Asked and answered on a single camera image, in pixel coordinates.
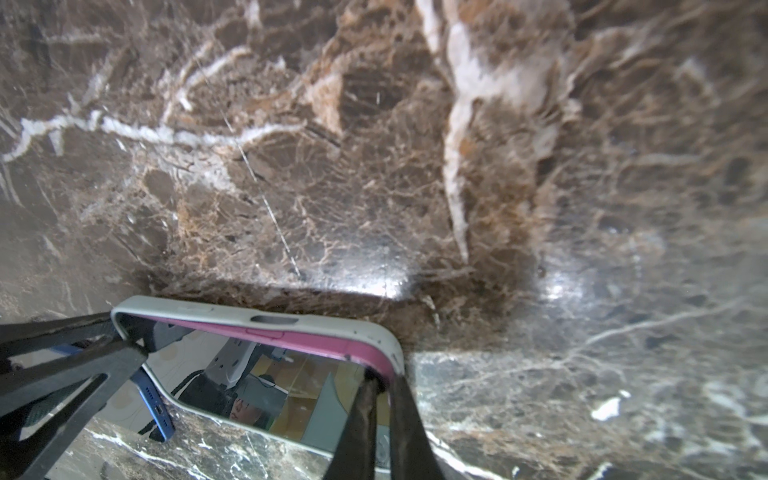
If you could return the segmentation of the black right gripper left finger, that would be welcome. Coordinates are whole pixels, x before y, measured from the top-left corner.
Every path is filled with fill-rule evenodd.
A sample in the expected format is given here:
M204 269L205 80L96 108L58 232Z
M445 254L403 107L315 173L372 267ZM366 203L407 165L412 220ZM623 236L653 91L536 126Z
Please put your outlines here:
M13 357L94 342L28 368ZM43 479L91 418L145 363L148 353L124 340L107 312L1 326L1 477Z

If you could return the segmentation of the pink phone black screen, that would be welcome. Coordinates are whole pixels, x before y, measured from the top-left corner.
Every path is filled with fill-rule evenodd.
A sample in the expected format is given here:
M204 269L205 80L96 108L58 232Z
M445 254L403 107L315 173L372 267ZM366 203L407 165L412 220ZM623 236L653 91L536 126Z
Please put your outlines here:
M117 314L114 323L148 352L147 374L176 407L332 455L361 383L376 381L374 465L388 468L395 374L378 342Z

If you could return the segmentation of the light blue case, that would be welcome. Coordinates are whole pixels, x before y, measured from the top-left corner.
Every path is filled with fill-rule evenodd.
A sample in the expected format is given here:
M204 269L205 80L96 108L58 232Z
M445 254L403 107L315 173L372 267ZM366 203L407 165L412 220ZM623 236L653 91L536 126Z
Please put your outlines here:
M381 345L382 351L387 355L388 358L390 358L391 363L395 369L393 378L396 375L403 373L404 371L404 356L399 341L396 339L392 332L390 332L385 327L375 323L336 317L317 315L291 315L285 313L272 313L255 309L236 308L206 303L162 299L148 296L134 296L120 303L111 312L111 319L115 329L126 340L131 339L123 334L114 323L115 315L123 313L139 316L159 316L161 318L191 320L193 322L214 323L218 325L234 325L236 327L253 329L285 330L288 332L296 333L330 334L332 336L339 336L345 339L359 340L368 344L378 342ZM270 440L287 443L291 446L308 450L301 446L290 444L286 441L270 438L263 433L253 431L248 432L258 434Z

